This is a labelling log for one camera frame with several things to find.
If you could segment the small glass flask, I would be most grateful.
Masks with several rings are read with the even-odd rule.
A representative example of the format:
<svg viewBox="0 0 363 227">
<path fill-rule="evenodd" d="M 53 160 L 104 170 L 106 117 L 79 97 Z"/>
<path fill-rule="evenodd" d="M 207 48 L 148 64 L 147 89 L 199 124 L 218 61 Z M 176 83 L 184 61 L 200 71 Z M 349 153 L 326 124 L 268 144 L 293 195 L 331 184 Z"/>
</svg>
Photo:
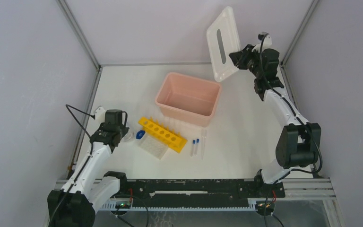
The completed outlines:
<svg viewBox="0 0 363 227">
<path fill-rule="evenodd" d="M 129 127 L 128 132 L 122 138 L 122 142 L 132 142 L 134 138 L 135 138 L 135 131 L 133 130 L 132 127 Z"/>
</svg>

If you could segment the white plastic bin lid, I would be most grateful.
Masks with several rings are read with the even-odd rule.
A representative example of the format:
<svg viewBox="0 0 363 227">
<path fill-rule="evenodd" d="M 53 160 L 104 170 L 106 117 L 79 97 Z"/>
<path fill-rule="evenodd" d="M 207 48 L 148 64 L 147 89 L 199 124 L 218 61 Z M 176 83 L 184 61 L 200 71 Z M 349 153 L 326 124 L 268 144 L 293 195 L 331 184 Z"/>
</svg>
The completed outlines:
<svg viewBox="0 0 363 227">
<path fill-rule="evenodd" d="M 220 83 L 239 71 L 229 54 L 241 49 L 233 8 L 225 7 L 206 32 L 214 79 Z"/>
</svg>

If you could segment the blue bottle cap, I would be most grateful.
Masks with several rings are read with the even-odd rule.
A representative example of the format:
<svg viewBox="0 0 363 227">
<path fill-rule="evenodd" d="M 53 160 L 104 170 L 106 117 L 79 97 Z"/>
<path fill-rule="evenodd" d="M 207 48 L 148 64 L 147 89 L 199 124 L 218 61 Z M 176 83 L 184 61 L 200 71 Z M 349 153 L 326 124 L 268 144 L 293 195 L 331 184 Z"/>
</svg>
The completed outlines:
<svg viewBox="0 0 363 227">
<path fill-rule="evenodd" d="M 145 133 L 146 133 L 146 132 L 145 132 L 144 130 L 140 130 L 140 131 L 138 131 L 138 132 L 136 133 L 136 139 L 137 139 L 137 140 L 142 139 L 142 138 L 144 137 Z"/>
</svg>

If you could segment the pink plastic bin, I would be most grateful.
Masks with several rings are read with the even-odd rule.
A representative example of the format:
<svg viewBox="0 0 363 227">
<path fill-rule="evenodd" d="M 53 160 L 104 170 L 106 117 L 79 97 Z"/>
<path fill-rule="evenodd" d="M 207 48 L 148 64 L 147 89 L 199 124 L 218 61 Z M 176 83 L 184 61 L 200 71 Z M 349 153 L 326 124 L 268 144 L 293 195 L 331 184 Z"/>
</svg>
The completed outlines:
<svg viewBox="0 0 363 227">
<path fill-rule="evenodd" d="M 155 104 L 165 117 L 209 126 L 222 92 L 220 83 L 177 72 L 166 75 Z"/>
</svg>

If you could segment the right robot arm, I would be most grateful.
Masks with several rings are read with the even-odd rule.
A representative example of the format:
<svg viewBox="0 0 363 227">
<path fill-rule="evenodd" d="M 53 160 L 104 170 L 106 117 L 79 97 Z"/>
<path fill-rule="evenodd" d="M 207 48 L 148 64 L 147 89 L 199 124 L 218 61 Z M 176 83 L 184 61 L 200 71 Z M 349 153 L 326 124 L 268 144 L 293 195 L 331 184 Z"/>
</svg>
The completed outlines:
<svg viewBox="0 0 363 227">
<path fill-rule="evenodd" d="M 321 127 L 303 117 L 289 99 L 287 90 L 277 76 L 280 53 L 260 45 L 247 45 L 229 57 L 239 70 L 248 70 L 254 76 L 254 90 L 261 101 L 270 105 L 283 127 L 275 148 L 275 159 L 260 170 L 262 179 L 254 184 L 255 193 L 266 197 L 291 172 L 318 174 L 323 168 L 320 151 Z"/>
</svg>

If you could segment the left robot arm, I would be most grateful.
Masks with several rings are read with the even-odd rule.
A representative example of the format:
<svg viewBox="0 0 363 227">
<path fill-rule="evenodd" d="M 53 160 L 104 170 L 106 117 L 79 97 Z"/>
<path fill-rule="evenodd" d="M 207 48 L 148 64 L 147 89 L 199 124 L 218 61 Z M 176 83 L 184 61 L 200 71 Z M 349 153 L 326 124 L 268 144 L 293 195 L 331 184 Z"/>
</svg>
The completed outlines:
<svg viewBox="0 0 363 227">
<path fill-rule="evenodd" d="M 82 163 L 60 190 L 52 190 L 47 197 L 48 226 L 91 227 L 98 210 L 112 195 L 123 197 L 128 193 L 128 183 L 111 171 L 93 187 L 103 164 L 129 132 L 127 120 L 126 111 L 107 110 L 98 129 L 87 134 L 90 146 Z"/>
</svg>

